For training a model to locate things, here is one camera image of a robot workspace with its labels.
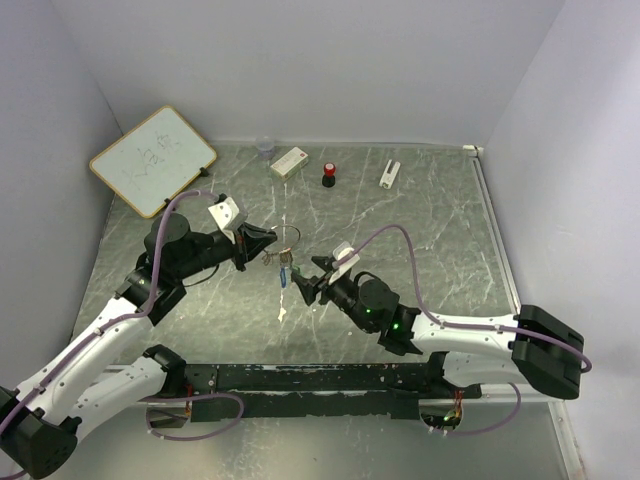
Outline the silver metal keyring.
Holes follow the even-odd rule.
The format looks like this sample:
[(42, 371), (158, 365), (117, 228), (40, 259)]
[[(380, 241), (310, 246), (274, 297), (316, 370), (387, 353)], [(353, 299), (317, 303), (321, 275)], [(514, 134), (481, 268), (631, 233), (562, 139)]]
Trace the silver metal keyring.
[(292, 224), (281, 224), (271, 228), (276, 233), (275, 247), (278, 251), (295, 248), (302, 238), (301, 230)]

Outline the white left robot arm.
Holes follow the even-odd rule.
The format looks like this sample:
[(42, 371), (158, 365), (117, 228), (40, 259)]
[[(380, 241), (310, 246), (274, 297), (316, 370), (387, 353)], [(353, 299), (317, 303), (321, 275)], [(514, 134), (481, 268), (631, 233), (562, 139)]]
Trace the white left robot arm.
[(173, 399), (187, 385), (186, 362), (156, 345), (107, 380), (98, 376), (126, 346), (185, 297), (185, 279), (230, 261), (243, 271), (277, 235), (225, 214), (211, 233), (192, 231), (172, 213), (157, 219), (145, 251), (95, 320), (48, 365), (1, 391), (1, 449), (42, 479), (58, 470), (97, 426), (148, 397)]

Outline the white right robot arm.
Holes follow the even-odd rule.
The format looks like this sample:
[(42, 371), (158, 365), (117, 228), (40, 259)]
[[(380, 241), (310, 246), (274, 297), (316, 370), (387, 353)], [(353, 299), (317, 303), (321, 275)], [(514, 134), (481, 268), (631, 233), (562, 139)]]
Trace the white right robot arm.
[(584, 338), (539, 306), (490, 317), (427, 315), (369, 272), (352, 275), (315, 256), (320, 276), (292, 272), (304, 302), (332, 303), (360, 330), (375, 334), (388, 352), (426, 355), (434, 367), (424, 374), (426, 390), (443, 398), (457, 387), (522, 384), (561, 400), (580, 393)]

